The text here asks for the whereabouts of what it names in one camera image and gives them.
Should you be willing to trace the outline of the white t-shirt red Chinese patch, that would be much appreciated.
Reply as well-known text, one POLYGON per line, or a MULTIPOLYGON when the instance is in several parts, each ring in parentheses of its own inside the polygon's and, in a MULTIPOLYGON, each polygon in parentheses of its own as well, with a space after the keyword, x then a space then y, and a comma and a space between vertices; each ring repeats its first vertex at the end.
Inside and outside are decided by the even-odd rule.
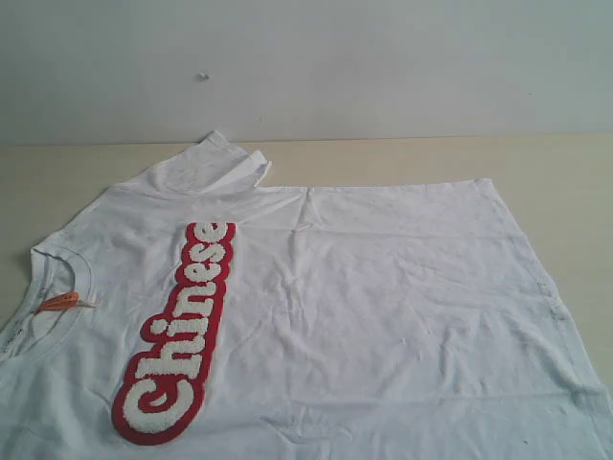
POLYGON ((611 457, 611 397, 489 180, 268 169, 212 133, 32 249, 3 458, 611 457))

